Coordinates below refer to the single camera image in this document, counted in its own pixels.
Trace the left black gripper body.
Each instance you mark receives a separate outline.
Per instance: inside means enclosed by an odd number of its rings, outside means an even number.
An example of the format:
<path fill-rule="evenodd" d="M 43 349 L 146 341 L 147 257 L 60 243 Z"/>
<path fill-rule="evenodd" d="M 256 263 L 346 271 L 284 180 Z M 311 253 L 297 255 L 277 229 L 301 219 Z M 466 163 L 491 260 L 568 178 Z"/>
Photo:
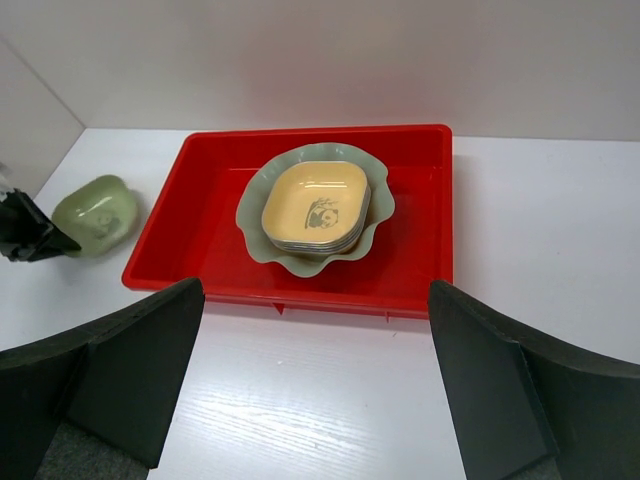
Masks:
<path fill-rule="evenodd" d="M 30 250 L 23 238 L 26 194 L 9 183 L 7 174 L 1 164 L 1 254 L 9 260 L 28 260 Z"/>

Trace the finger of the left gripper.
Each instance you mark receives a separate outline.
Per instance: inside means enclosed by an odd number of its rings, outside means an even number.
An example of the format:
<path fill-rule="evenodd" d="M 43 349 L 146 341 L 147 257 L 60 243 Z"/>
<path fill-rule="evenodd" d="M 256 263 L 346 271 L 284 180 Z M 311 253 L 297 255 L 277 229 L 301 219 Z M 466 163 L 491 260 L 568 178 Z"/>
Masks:
<path fill-rule="evenodd" d="M 30 250 L 29 259 L 10 261 L 36 262 L 81 251 L 80 245 L 56 227 L 27 194 L 25 203 L 23 238 Z"/>

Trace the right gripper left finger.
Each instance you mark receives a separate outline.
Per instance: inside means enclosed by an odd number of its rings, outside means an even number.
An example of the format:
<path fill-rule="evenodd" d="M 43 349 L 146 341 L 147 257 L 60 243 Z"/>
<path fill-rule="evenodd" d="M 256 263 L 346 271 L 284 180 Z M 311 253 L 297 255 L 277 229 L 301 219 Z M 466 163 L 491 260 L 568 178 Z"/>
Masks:
<path fill-rule="evenodd" d="M 1 354 L 4 479 L 145 479 L 159 465 L 205 296 L 187 278 Z"/>

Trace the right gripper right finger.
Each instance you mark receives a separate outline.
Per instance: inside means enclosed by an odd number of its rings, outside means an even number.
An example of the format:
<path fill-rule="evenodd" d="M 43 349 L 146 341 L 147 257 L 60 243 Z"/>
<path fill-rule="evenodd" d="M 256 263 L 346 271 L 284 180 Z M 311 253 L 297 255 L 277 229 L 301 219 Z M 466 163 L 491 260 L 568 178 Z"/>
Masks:
<path fill-rule="evenodd" d="M 428 311 L 469 479 L 636 479 L 639 367 L 436 280 Z"/>

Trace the green panda plate back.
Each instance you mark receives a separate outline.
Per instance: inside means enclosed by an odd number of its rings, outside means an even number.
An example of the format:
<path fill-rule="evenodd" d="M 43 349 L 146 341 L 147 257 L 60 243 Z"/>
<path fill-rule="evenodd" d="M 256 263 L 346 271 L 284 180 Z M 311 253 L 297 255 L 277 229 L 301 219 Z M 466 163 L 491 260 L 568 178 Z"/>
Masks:
<path fill-rule="evenodd" d="M 130 236 L 139 220 L 139 204 L 120 177 L 103 175 L 65 197 L 51 220 L 80 247 L 68 256 L 98 257 Z"/>

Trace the large green scalloped bowl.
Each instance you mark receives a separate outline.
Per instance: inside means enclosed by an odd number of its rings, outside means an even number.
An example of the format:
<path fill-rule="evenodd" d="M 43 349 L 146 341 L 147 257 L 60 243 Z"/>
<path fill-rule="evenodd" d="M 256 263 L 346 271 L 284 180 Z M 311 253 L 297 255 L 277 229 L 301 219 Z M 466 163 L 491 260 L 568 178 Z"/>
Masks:
<path fill-rule="evenodd" d="M 311 161 L 344 161 L 361 167 L 368 179 L 368 208 L 352 233 L 333 243 L 286 243 L 270 239 L 262 213 L 274 183 L 288 168 Z M 249 256 L 259 264 L 276 263 L 300 278 L 311 278 L 330 263 L 357 261 L 371 250 L 378 226 L 391 219 L 395 200 L 388 185 L 387 166 L 369 152 L 343 143 L 307 144 L 269 160 L 247 184 L 236 210 L 236 225 Z"/>

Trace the yellow panda plate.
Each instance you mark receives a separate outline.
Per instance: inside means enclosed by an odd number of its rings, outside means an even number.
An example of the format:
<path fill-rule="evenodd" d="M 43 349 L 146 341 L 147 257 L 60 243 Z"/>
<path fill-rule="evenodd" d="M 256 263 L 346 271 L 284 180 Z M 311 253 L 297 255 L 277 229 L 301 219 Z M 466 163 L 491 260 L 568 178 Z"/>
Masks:
<path fill-rule="evenodd" d="M 311 161 L 285 170 L 262 213 L 270 239 L 325 245 L 356 228 L 369 202 L 364 170 L 344 161 Z"/>

